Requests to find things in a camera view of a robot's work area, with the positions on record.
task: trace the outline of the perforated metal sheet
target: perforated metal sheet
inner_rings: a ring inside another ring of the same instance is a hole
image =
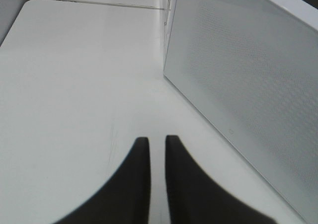
[[[268,0],[177,0],[164,74],[318,223],[318,33]]]

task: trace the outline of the perforated panel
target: perforated panel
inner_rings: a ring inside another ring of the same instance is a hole
[[[177,0],[165,75],[318,223],[318,33],[267,0]]]

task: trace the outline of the gray wall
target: gray wall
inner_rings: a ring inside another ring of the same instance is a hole
[[[0,45],[27,0],[0,0]]]

